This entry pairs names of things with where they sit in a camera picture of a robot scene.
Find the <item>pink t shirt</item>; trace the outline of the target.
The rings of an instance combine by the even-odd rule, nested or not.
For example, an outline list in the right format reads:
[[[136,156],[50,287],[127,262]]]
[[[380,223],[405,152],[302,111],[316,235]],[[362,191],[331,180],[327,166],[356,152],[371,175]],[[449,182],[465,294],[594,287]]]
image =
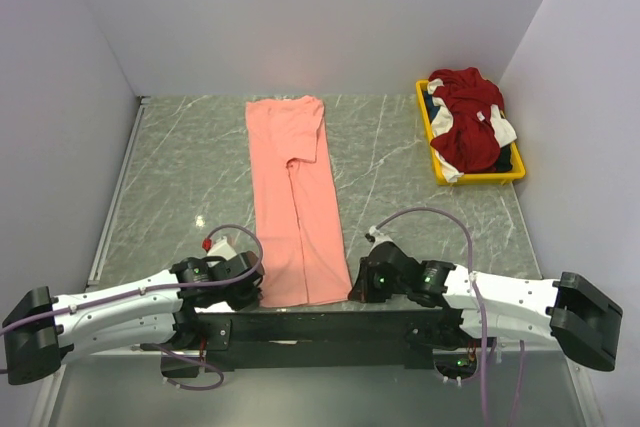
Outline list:
[[[262,306],[346,300],[351,278],[331,168],[325,107],[315,97],[263,99],[245,111]]]

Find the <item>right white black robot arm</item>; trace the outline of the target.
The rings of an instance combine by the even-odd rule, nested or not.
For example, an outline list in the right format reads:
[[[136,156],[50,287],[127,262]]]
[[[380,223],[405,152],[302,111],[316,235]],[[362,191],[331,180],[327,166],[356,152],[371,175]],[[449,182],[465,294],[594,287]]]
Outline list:
[[[348,298],[373,304],[394,296],[439,311],[438,321],[414,327],[409,335],[430,349],[524,341],[558,347],[592,370],[611,372],[616,366],[623,310],[579,274],[527,280],[470,273],[450,262],[418,261],[392,241],[378,241],[361,258]]]

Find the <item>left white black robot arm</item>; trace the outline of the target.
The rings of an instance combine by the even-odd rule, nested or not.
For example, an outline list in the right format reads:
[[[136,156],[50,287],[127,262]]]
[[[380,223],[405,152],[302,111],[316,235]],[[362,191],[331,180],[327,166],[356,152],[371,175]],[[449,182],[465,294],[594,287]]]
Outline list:
[[[181,350],[206,337],[198,312],[257,302],[261,259],[251,251],[226,259],[189,257],[118,287],[74,295],[30,290],[1,324],[9,384],[25,385],[92,353],[136,344]]]

